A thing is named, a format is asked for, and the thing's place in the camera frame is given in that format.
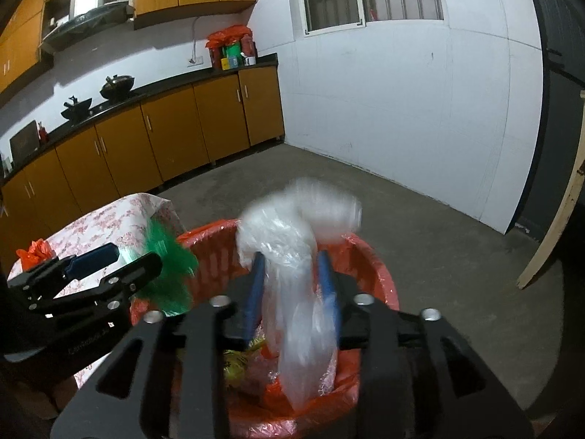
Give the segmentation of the green plastic bag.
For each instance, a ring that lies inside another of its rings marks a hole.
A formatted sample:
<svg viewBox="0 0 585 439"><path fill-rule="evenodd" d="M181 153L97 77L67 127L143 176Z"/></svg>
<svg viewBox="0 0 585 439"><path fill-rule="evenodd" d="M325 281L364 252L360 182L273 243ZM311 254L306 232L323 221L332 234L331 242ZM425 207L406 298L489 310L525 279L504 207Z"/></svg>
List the green plastic bag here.
<svg viewBox="0 0 585 439"><path fill-rule="evenodd" d="M153 281L131 296L133 324L150 310L160 310L166 316L177 316L188 312L193 305L188 281L197 273L198 260L190 250L177 242L168 227L154 218L148 221L145 238L137 247L120 249L124 264L151 253L161 258L162 270Z"/></svg>

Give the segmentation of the yellow-green plastic wrapper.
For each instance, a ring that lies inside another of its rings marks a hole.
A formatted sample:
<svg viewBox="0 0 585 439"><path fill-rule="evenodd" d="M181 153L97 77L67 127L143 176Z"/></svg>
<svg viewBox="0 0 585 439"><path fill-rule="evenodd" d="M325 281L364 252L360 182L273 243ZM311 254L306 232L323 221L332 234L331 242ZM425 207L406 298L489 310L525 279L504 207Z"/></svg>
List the yellow-green plastic wrapper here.
<svg viewBox="0 0 585 439"><path fill-rule="evenodd" d="M261 352L266 345L266 339L259 337L251 341L248 348L241 352L236 350L226 350L223 355L224 360L224 379L228 386L236 386L245 378L249 362L254 355Z"/></svg>

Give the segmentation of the clear plastic bag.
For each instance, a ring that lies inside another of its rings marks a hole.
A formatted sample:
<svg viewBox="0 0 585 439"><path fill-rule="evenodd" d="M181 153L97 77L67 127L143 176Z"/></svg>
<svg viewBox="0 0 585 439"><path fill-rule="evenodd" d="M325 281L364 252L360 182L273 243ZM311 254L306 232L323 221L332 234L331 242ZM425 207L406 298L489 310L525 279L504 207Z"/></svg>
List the clear plastic bag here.
<svg viewBox="0 0 585 439"><path fill-rule="evenodd" d="M338 342L336 295L321 285L316 271L319 244L336 243L361 225L362 206L352 194L316 179L296 179L284 189L250 204L241 214L236 233L239 262L251 267L256 254L265 258L262 327L271 353L278 357L278 380L293 409L308 394L291 387L280 361L284 333L294 324L302 302L318 295L334 322Z"/></svg>

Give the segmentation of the red trash basket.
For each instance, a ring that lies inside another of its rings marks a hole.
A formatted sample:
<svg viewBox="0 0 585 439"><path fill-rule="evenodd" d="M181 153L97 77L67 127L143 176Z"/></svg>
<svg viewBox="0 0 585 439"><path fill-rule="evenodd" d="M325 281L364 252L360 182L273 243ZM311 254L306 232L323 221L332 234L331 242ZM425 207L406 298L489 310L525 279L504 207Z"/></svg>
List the red trash basket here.
<svg viewBox="0 0 585 439"><path fill-rule="evenodd" d="M210 298L245 273L236 249L237 223L219 220L174 237L199 261L195 277L186 282L194 301ZM359 288L397 308L390 272L374 250L355 234L326 245L332 267L355 278ZM280 361L288 384L308 396L293 409L280 380L263 386L256 397L233 387L227 390L230 433L235 438L308 438L329 434L354 412L360 385L360 353L337 348L334 322L318 295L302 302L294 324L284 333Z"/></svg>

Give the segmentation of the crumpled orange bag on table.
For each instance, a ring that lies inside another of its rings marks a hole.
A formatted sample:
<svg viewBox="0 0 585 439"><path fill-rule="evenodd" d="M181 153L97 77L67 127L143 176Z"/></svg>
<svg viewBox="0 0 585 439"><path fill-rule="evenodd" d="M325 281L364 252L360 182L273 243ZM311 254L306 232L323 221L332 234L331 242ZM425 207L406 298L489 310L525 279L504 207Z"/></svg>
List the crumpled orange bag on table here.
<svg viewBox="0 0 585 439"><path fill-rule="evenodd" d="M46 260L51 260L56 256L49 242L44 239L32 241L28 249L16 250L16 255L20 259L23 271L32 270L39 264L43 264Z"/></svg>

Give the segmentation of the floral pink tablecloth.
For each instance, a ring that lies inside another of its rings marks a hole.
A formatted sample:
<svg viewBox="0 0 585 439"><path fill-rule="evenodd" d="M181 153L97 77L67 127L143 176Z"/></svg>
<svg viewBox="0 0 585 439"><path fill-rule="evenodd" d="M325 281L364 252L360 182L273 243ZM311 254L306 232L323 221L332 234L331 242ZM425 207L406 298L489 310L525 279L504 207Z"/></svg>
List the floral pink tablecloth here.
<svg viewBox="0 0 585 439"><path fill-rule="evenodd" d="M146 226L151 218L162 222L175 237L181 233L181 221L170 200L142 193L126 196L98 208L46 239L56 257L60 259L71 255L83 255L107 243L112 243L119 249L119 257L115 263L80 281L73 281L60 291L60 295L95 288L105 275L125 266L121 259L120 249L137 247L145 238ZM13 267L9 278L2 281L1 294L7 288L8 281L23 272L19 261ZM4 364L1 363L1 366L9 376L17 379L9 373Z"/></svg>

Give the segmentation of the red bottle on counter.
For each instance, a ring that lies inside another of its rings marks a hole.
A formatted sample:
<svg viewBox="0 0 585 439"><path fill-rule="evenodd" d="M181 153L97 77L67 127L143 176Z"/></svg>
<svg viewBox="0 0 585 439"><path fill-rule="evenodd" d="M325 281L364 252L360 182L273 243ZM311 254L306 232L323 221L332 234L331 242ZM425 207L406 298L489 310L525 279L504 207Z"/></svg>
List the red bottle on counter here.
<svg viewBox="0 0 585 439"><path fill-rule="evenodd" d="M43 126L43 124L41 122L38 123L38 133L39 133L39 142L42 145L45 145L46 142L48 141L48 133L46 132L45 127Z"/></svg>

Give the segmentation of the black wok left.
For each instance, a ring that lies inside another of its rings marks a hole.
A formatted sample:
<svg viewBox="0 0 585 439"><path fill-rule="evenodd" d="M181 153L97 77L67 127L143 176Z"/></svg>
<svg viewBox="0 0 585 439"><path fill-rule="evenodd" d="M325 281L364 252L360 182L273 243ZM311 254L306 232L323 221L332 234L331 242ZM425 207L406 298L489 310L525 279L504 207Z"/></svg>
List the black wok left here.
<svg viewBox="0 0 585 439"><path fill-rule="evenodd" d="M89 117L92 99L78 100L75 96L71 96L64 102L64 111L60 115L68 121L78 123Z"/></svg>

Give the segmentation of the black wok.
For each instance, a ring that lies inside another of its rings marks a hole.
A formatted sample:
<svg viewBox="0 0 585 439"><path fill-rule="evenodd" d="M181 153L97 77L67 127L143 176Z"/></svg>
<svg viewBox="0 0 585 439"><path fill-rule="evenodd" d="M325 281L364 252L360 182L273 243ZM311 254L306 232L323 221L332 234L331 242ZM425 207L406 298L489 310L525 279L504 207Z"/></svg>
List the black wok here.
<svg viewBox="0 0 585 439"><path fill-rule="evenodd" d="M135 78L131 75L114 74L106 77L105 84L102 85L99 93L106 100L122 100L132 90L134 82Z"/></svg>
<svg viewBox="0 0 585 439"><path fill-rule="evenodd" d="M68 121L78 123L89 117L92 99L78 100L75 96L71 96L64 102L64 111L60 115Z"/></svg>

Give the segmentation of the black countertop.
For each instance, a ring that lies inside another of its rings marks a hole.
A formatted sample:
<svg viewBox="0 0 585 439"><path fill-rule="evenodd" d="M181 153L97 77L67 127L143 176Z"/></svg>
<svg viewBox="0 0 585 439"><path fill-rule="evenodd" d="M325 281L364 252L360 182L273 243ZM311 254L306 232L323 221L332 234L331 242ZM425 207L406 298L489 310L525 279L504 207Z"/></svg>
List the black countertop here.
<svg viewBox="0 0 585 439"><path fill-rule="evenodd" d="M279 57L277 53L268 53L262 57L257 58L257 63L249 67L238 67L234 70L215 70L214 68L205 68L205 70L195 70L168 77L150 84L138 87L131 90L127 96L121 101L106 101L95 107L89 109L89 115L79 122L65 122L49 133L49 141L46 144L40 145L39 148L27 155L26 158L19 164L15 164L11 172L7 176L1 177L1 185L8 183L17 173L22 172L32 161L38 159L48 150L54 148L57 144L71 138L76 133L84 130L87 126L93 125L106 117L111 117L118 112L133 107L143 100L159 97L166 92L182 88L188 84L199 84L219 77L239 74L243 70L253 70L253 68L261 67L277 67L279 65Z"/></svg>

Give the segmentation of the black wok right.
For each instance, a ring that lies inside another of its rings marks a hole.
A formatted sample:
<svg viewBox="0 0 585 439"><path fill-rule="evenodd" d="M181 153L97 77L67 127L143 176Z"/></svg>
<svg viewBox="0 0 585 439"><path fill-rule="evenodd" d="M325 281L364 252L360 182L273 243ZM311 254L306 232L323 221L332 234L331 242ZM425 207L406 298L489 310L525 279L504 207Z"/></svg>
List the black wok right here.
<svg viewBox="0 0 585 439"><path fill-rule="evenodd" d="M114 74L106 77L105 84L102 85L99 93L106 100L122 100L132 90L134 82L135 78L131 75Z"/></svg>

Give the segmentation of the orange upper cabinets left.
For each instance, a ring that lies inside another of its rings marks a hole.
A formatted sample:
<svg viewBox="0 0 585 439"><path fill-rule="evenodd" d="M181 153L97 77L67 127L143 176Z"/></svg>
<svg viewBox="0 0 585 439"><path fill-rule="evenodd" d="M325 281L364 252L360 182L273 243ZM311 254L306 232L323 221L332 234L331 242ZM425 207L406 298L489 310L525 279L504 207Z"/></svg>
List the orange upper cabinets left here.
<svg viewBox="0 0 585 439"><path fill-rule="evenodd" d="M28 79L53 64L41 50L45 6L50 0L23 0L1 34L1 91L18 92Z"/></svg>

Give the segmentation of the range hood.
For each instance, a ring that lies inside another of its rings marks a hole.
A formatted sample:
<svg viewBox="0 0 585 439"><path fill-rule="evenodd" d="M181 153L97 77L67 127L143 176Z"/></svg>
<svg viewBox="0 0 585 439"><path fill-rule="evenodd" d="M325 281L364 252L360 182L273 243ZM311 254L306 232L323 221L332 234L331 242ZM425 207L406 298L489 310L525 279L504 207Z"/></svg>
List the range hood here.
<svg viewBox="0 0 585 439"><path fill-rule="evenodd" d="M134 17L133 0L46 0L39 49L54 55Z"/></svg>

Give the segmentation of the green box on counter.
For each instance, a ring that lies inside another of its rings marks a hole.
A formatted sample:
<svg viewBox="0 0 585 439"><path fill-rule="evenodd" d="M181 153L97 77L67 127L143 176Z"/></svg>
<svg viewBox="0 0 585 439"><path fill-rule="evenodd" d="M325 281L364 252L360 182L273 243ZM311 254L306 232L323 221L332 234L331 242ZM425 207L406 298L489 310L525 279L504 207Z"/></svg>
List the green box on counter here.
<svg viewBox="0 0 585 439"><path fill-rule="evenodd" d="M240 67L243 64L241 45L239 42L225 46L224 53L229 68Z"/></svg>

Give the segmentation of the red bag on counter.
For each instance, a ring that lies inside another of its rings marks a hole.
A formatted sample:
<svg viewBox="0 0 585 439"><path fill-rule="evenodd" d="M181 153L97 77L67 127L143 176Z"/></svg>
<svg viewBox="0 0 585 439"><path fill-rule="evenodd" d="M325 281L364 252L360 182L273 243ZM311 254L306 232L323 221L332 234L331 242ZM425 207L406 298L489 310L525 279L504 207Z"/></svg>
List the red bag on counter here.
<svg viewBox="0 0 585 439"><path fill-rule="evenodd" d="M241 45L243 60L240 67L256 64L257 51L252 30L245 25L233 25L207 37L205 46L209 51L211 64L215 70L235 70L235 68L228 67L224 47L237 42Z"/></svg>

